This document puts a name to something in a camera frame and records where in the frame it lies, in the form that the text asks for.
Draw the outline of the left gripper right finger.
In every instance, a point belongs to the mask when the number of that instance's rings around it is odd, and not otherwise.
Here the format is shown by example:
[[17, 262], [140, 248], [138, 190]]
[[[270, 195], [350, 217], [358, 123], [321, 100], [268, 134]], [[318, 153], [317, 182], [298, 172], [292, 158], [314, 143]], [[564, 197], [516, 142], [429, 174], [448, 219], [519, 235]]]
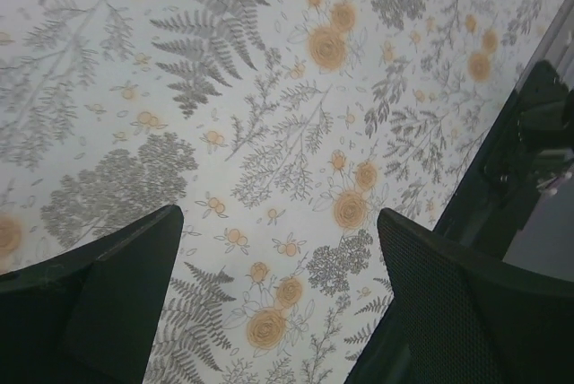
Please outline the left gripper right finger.
[[420, 383], [571, 383], [573, 284], [447, 240], [392, 209], [378, 235]]

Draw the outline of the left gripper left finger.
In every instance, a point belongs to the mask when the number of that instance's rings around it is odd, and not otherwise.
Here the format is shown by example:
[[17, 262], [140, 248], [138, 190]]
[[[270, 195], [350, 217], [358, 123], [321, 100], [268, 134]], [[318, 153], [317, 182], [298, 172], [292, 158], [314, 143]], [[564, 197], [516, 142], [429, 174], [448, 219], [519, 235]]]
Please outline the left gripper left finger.
[[3, 383], [140, 383], [183, 229], [166, 205], [1, 277]]

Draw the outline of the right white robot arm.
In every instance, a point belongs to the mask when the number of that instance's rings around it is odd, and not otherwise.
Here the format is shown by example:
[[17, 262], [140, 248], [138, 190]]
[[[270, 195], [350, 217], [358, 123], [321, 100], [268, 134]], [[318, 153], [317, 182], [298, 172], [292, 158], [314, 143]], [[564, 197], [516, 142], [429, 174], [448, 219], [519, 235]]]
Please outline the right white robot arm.
[[518, 96], [518, 132], [529, 153], [573, 150], [573, 90], [547, 60], [535, 63]]

